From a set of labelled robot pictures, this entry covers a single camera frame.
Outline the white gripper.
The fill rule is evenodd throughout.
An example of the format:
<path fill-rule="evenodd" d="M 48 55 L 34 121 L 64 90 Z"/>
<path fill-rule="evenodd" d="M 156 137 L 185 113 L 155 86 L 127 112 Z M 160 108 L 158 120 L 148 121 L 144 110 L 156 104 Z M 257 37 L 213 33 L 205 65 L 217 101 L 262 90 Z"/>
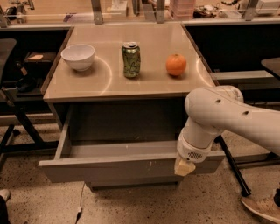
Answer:
<path fill-rule="evenodd" d="M 180 133 L 177 141 L 178 154 L 175 160 L 174 173 L 179 176 L 186 176 L 193 172 L 196 168 L 194 163 L 202 163 L 209 152 L 212 145 L 209 144 L 206 148 L 201 149 L 190 145 Z"/>

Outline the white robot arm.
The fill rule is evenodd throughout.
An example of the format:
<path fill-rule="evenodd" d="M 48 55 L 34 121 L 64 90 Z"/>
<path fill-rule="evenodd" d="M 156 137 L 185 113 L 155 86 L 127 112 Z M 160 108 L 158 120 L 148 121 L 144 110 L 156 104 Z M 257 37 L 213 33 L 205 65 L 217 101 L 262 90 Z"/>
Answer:
<path fill-rule="evenodd" d="M 280 155 L 280 112 L 244 103 L 236 87 L 196 88 L 185 98 L 185 111 L 188 118 L 178 136 L 174 165 L 179 176 L 193 172 L 225 130 Z"/>

